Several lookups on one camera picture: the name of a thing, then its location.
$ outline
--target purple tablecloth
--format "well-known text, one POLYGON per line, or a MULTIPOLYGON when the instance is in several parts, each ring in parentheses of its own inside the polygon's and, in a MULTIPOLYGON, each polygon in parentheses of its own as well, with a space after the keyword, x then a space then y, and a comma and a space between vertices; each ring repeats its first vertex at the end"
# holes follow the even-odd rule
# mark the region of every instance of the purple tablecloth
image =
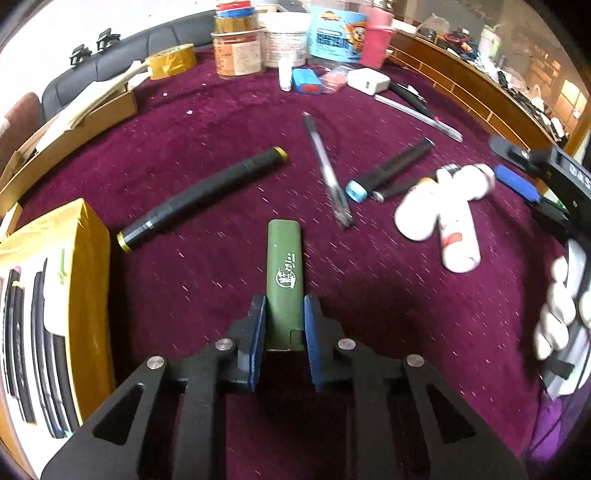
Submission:
MULTIPOLYGON (((436 143, 433 153, 403 178, 451 162, 499 163, 489 135, 452 100, 417 74, 385 72, 412 83, 464 143, 349 87, 334 95, 285 93, 275 70, 221 80, 204 54, 187 73, 142 85, 138 116, 36 186, 21 224, 83 197, 113 233, 109 312, 118 380, 152 354, 183 358, 222 336, 251 296, 265 291, 268 222, 294 219, 303 229, 306 292, 320 297, 348 336, 382 355, 422 354, 511 450, 526 448, 540 392, 531 334, 557 245, 502 186, 471 204, 482 264, 465 275, 442 267, 437 235, 413 243, 398 233, 397 202, 353 204, 355 226, 339 229, 302 111, 315 117, 342 185, 425 136, 436 143), (114 236, 123 226, 274 145, 288 152, 288 166, 131 254, 120 251, 114 236)), ((293 366, 282 375, 278 365, 263 365, 264 382, 285 388, 228 399, 228 478, 337 478, 342 470, 344 406, 314 396, 306 363, 298 362, 295 375, 293 366), (290 381, 298 374, 303 390, 300 380, 290 381)))

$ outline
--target wooden shelf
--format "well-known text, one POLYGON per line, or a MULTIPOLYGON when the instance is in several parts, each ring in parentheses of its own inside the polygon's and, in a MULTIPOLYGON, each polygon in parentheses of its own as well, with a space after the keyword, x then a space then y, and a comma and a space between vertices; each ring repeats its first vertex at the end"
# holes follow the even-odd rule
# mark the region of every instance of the wooden shelf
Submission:
POLYGON ((476 68, 422 38, 397 32, 389 60, 433 81, 433 87, 471 113, 491 134, 530 150, 548 149, 547 132, 503 89, 476 68))

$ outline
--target white plastic tub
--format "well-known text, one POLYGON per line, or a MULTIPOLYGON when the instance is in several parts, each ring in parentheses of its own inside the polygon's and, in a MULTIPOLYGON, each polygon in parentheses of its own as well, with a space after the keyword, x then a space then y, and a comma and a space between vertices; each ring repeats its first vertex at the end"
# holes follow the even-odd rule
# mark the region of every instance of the white plastic tub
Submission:
POLYGON ((277 68, 277 60, 290 59, 294 67, 306 63, 306 42, 311 15, 300 12, 276 12, 259 15, 265 28, 265 64, 277 68))

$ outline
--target silver rivet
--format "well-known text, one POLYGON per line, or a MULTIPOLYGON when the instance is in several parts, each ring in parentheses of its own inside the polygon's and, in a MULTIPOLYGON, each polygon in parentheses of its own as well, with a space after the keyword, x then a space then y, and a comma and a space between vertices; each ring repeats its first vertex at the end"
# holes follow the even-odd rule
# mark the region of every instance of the silver rivet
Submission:
POLYGON ((230 348, 232 348, 233 345, 234 345, 234 342, 232 342, 232 340, 229 338, 220 338, 216 342, 216 348, 222 352, 225 352, 226 350, 230 350, 230 348))
POLYGON ((411 367, 419 368, 425 364, 425 359, 422 356, 417 355, 416 353, 413 353, 412 355, 409 355, 407 357, 407 363, 411 367))
POLYGON ((148 358, 148 368, 151 370, 159 369, 161 366, 164 365, 164 358, 161 356, 152 356, 148 358))
POLYGON ((339 340, 337 343, 337 346, 341 350, 353 350, 353 348, 355 348, 355 345, 355 340, 351 340, 350 338, 341 338, 341 340, 339 340))

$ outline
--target box of pens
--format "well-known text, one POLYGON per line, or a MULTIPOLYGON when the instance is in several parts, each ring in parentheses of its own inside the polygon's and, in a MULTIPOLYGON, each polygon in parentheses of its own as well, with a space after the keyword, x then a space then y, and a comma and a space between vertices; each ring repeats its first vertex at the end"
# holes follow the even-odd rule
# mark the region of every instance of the box of pens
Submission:
POLYGON ((109 232, 82 199, 0 245, 0 434, 35 476, 113 391, 109 257, 109 232))

